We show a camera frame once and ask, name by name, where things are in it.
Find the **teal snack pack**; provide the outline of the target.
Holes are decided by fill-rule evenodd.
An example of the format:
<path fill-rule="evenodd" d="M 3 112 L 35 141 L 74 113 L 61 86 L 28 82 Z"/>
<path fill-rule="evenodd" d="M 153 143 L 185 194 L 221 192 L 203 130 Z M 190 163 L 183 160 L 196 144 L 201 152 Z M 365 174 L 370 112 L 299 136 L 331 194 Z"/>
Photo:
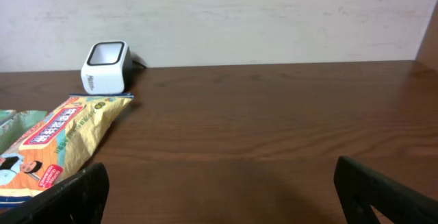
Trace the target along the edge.
<path fill-rule="evenodd" d="M 1 110 L 1 153 L 47 115 L 47 111 Z"/>

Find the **yellow snack chip bag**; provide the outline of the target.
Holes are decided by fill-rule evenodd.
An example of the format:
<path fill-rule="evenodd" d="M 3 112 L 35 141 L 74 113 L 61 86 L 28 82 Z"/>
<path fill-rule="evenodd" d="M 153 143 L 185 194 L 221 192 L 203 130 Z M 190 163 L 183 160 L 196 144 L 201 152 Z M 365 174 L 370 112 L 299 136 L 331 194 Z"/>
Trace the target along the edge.
<path fill-rule="evenodd" d="M 74 175 L 133 94 L 70 95 L 1 154 L 1 207 L 13 208 Z"/>

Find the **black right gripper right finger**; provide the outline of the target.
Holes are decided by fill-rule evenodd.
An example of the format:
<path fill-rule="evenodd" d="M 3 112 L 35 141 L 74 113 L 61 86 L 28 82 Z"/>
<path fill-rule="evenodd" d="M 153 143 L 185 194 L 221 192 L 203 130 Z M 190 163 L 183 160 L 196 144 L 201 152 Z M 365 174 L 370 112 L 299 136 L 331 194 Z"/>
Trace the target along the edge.
<path fill-rule="evenodd" d="M 393 223 L 437 222 L 437 201 L 353 160 L 340 156 L 333 181 L 348 223 L 378 223 L 378 210 Z"/>

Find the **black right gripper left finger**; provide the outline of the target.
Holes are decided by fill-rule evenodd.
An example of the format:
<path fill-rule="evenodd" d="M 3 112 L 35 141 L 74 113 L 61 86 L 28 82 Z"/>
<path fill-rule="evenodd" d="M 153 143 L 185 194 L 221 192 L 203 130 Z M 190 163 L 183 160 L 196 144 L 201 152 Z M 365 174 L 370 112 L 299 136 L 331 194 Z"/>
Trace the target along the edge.
<path fill-rule="evenodd" d="M 7 223 L 100 223 L 110 187 L 103 163 L 92 164 L 1 213 Z"/>

